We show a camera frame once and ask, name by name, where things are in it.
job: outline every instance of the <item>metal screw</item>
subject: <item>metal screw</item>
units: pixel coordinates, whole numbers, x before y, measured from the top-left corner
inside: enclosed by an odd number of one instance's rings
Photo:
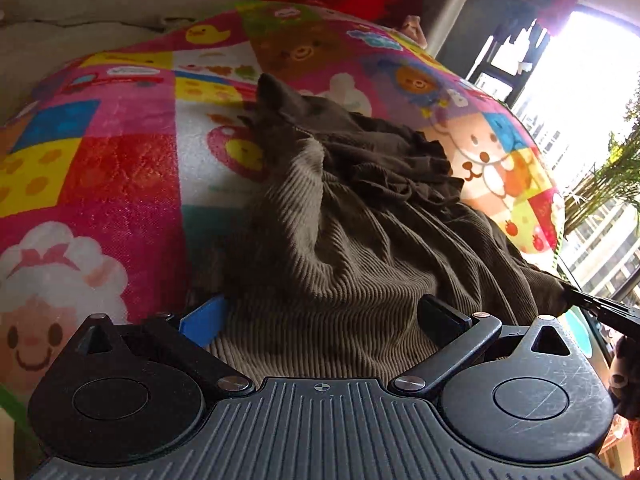
[[[403,375],[394,381],[394,386],[402,392],[418,392],[426,385],[423,378],[415,375]]]
[[[627,384],[629,384],[629,379],[620,374],[613,374],[609,378],[609,386],[612,388],[624,388]]]
[[[228,375],[218,379],[218,387],[225,392],[242,392],[249,387],[249,381],[246,377]]]

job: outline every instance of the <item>blue clip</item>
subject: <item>blue clip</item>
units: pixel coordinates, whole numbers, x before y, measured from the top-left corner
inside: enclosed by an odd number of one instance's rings
[[[224,328],[225,319],[226,300],[219,294],[184,316],[178,330],[197,345],[205,347]]]

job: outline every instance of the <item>building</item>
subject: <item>building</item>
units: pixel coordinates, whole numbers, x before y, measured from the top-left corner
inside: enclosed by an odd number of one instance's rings
[[[531,95],[519,99],[514,111],[554,172],[558,187],[574,189],[595,160],[584,156],[584,150],[571,142],[571,135],[545,122],[544,111],[536,107]],[[640,267],[637,227],[636,210],[610,200],[566,237],[561,257],[585,292],[609,297]],[[625,302],[640,305],[640,288]]]
[[[567,235],[561,257],[588,294],[611,296],[640,267],[638,216],[629,205],[610,200]],[[640,288],[626,298],[640,305]]]

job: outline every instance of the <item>round knob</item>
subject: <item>round knob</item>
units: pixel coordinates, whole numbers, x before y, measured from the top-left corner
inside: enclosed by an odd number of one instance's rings
[[[569,397],[560,386],[531,377],[502,383],[494,391],[494,401],[501,410],[522,420],[547,420],[569,406]]]
[[[225,392],[242,392],[249,387],[246,377],[228,375],[218,379],[218,387]]]
[[[403,375],[394,381],[394,386],[401,392],[419,392],[427,383],[415,375]]]
[[[94,420],[119,420],[144,408],[148,400],[144,384],[114,377],[82,386],[74,395],[74,406]]]

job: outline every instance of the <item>green plant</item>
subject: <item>green plant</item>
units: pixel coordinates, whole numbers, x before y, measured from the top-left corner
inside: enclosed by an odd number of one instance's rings
[[[18,428],[30,436],[33,434],[27,420],[27,409],[2,384],[0,384],[0,408],[7,412]]]
[[[564,198],[565,236],[612,198],[633,206],[640,226],[640,80],[626,105],[625,120],[632,123],[631,133],[621,142],[612,132],[609,158]]]

